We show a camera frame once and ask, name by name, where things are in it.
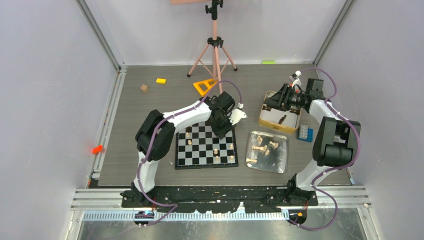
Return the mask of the yellow tin box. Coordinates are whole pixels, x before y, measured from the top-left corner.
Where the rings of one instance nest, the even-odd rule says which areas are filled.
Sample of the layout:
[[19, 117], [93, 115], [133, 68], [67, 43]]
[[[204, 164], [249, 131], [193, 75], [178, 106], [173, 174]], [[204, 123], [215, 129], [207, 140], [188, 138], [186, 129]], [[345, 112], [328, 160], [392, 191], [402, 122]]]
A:
[[300, 126], [301, 109], [291, 107], [288, 111], [277, 110], [262, 104], [258, 124], [286, 134], [294, 134]]

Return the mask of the black white chess board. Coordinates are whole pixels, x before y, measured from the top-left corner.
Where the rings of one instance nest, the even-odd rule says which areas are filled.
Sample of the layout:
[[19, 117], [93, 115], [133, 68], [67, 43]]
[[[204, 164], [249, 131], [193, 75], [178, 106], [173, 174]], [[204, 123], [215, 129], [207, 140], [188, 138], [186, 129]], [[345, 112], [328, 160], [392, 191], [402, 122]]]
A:
[[239, 166], [234, 129], [219, 138], [209, 122], [199, 122], [178, 131], [175, 143], [176, 170]]

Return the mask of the silver metal tray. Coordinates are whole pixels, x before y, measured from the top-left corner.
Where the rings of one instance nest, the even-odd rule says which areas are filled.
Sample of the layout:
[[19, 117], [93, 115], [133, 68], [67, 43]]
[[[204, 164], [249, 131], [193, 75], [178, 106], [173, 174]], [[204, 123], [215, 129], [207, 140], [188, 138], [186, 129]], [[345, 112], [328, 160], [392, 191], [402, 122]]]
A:
[[[267, 146], [267, 151], [252, 146]], [[252, 131], [248, 137], [245, 165], [251, 169], [283, 174], [288, 164], [288, 139], [284, 135]]]

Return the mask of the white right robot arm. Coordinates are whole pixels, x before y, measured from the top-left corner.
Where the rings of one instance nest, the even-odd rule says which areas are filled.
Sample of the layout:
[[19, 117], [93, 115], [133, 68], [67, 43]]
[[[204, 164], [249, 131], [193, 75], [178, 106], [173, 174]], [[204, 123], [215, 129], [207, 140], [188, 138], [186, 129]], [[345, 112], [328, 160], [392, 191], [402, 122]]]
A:
[[347, 120], [325, 98], [324, 82], [310, 78], [306, 89], [296, 92], [295, 85], [283, 84], [281, 89], [264, 100], [268, 108], [289, 111], [304, 109], [320, 124], [312, 148], [312, 160], [287, 182], [284, 201], [304, 205], [317, 191], [317, 185], [331, 173], [351, 166], [360, 151], [361, 125]]

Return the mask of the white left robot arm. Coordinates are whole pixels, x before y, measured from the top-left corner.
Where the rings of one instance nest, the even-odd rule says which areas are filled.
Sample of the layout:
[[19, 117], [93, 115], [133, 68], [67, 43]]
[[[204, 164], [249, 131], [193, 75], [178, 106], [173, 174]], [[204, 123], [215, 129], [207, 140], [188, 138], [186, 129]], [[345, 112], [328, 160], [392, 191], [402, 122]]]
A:
[[151, 190], [155, 187], [159, 161], [169, 152], [177, 132], [200, 122], [209, 122], [212, 132], [222, 139], [236, 125], [231, 119], [235, 111], [235, 100], [227, 92], [213, 97], [206, 95], [172, 112], [152, 110], [135, 135], [138, 164], [131, 183], [135, 202], [141, 207], [148, 207], [153, 202]]

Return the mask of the dark piece in tin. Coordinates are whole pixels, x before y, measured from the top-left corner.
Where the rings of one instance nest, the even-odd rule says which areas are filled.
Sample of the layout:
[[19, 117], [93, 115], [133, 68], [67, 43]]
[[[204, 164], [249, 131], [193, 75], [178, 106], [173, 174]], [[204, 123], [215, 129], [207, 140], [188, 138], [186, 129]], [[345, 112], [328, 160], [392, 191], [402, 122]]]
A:
[[281, 125], [286, 118], [287, 118], [287, 115], [285, 114], [283, 117], [280, 118], [280, 120], [278, 121], [278, 124]]

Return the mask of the green tape piece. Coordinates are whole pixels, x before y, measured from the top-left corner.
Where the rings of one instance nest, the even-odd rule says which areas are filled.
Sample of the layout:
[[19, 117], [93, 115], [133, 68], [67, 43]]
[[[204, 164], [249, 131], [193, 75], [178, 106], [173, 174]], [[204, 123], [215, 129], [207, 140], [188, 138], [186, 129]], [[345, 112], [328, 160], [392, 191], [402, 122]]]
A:
[[273, 60], [264, 60], [261, 62], [262, 65], [274, 65], [276, 64]]

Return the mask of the light piece on tray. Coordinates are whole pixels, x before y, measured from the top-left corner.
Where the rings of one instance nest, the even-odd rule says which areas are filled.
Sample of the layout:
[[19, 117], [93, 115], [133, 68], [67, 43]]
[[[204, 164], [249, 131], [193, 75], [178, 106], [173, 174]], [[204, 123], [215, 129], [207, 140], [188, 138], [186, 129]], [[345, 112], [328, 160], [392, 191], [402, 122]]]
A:
[[268, 147], [265, 145], [265, 146], [252, 146], [251, 147], [253, 150], [256, 150], [256, 151], [261, 151], [261, 152], [266, 152], [267, 151], [267, 149], [268, 149]]

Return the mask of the blue lego brick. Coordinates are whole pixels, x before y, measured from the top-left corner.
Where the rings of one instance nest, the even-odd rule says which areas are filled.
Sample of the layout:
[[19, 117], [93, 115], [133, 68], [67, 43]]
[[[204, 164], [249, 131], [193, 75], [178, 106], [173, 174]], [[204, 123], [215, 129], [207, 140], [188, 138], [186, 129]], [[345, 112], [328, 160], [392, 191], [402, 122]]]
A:
[[300, 141], [312, 143], [314, 137], [314, 130], [307, 125], [301, 124], [297, 130], [297, 139]]

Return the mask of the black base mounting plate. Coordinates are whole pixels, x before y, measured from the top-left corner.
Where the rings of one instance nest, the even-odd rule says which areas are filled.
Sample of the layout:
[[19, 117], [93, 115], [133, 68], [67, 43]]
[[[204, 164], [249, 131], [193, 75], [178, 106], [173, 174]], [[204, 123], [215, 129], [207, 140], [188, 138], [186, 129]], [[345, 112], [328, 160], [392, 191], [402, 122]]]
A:
[[274, 213], [279, 207], [315, 207], [315, 195], [308, 201], [287, 195], [285, 186], [156, 186], [146, 196], [134, 187], [120, 193], [123, 208], [148, 208], [166, 213]]

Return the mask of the small yellow block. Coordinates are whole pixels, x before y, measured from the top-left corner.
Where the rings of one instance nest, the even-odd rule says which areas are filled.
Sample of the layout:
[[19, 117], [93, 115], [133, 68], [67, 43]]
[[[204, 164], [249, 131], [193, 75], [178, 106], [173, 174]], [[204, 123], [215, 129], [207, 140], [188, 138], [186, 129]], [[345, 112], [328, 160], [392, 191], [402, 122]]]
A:
[[164, 85], [164, 84], [166, 84], [166, 82], [167, 82], [167, 80], [166, 80], [165, 78], [157, 78], [157, 79], [156, 79], [156, 83], [157, 83], [157, 84], [162, 84], [162, 85]]

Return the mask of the small brown wooden cube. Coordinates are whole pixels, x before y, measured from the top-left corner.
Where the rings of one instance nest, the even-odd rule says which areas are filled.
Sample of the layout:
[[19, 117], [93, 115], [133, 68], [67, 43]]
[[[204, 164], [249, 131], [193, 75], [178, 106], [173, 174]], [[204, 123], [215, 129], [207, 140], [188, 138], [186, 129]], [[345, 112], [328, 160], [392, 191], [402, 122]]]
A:
[[148, 85], [146, 85], [146, 84], [142, 84], [142, 85], [140, 86], [140, 90], [141, 90], [143, 93], [147, 93], [147, 92], [149, 91], [149, 86], [148, 86]]

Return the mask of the orange red clip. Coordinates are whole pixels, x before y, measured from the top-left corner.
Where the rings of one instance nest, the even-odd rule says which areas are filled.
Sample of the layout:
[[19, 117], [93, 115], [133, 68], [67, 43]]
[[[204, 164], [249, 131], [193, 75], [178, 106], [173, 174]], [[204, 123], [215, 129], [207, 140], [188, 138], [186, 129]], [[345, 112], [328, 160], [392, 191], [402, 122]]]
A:
[[102, 150], [103, 150], [103, 146], [100, 144], [100, 145], [98, 145], [98, 146], [94, 147], [94, 148], [92, 149], [91, 153], [92, 153], [93, 155], [96, 155], [96, 154], [101, 153], [101, 152], [102, 152]]

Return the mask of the yellow triangular frame block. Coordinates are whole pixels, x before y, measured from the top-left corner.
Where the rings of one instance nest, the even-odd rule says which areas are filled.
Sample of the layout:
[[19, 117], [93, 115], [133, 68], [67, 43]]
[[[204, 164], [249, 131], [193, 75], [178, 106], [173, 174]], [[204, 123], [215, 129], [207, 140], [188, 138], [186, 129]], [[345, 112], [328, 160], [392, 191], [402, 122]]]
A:
[[217, 84], [217, 80], [210, 78], [206, 80], [201, 80], [193, 83], [194, 89], [199, 93], [201, 97], [204, 97], [208, 91]]

